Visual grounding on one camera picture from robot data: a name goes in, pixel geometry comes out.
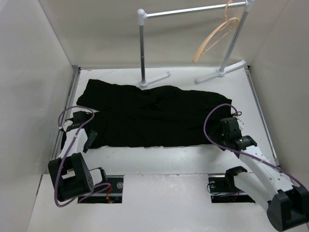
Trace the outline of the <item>black trousers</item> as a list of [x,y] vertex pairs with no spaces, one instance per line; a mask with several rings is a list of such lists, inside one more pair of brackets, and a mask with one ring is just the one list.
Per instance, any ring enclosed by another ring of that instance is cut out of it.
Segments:
[[90,79],[77,105],[95,110],[92,148],[178,147],[217,140],[220,120],[231,117],[232,100],[215,92],[131,85]]

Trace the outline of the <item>beige plastic hanger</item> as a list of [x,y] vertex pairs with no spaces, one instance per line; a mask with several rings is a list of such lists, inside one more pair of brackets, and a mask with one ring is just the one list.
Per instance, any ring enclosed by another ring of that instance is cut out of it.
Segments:
[[231,3],[233,3],[233,1],[229,0],[225,6],[224,22],[217,26],[201,43],[192,58],[193,63],[197,63],[203,55],[216,46],[224,37],[237,29],[240,20],[237,17],[229,17],[227,13],[227,9]]

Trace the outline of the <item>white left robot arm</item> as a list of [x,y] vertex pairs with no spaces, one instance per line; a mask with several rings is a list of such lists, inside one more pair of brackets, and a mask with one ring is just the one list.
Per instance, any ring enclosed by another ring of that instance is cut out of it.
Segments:
[[90,170],[84,160],[98,135],[88,126],[94,116],[93,111],[78,111],[65,123],[61,123],[61,117],[58,118],[58,127],[64,132],[65,140],[60,154],[48,163],[57,207],[64,207],[75,199],[81,202],[96,193],[112,189],[105,171],[101,167]]

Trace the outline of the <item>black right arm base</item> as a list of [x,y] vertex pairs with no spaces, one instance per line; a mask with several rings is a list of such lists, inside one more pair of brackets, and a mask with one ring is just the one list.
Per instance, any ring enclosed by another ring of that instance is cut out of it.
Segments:
[[209,175],[207,190],[212,203],[255,203],[246,193],[229,187],[223,174]]

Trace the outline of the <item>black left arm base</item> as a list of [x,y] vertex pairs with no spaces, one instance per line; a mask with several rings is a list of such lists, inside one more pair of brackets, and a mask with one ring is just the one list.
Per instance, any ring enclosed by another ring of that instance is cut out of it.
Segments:
[[94,192],[91,196],[87,193],[78,197],[77,203],[122,203],[123,189],[124,189],[124,176],[123,175],[110,175],[107,176],[108,184],[95,185]]

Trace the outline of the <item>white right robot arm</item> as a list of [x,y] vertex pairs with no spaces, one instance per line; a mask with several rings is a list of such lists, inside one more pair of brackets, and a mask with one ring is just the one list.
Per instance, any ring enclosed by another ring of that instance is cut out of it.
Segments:
[[243,191],[267,214],[270,224],[279,232],[309,221],[309,191],[296,186],[287,174],[272,165],[256,141],[243,136],[237,119],[221,120],[223,132],[219,144],[227,147],[251,173],[242,166],[226,170],[224,187],[228,192]]

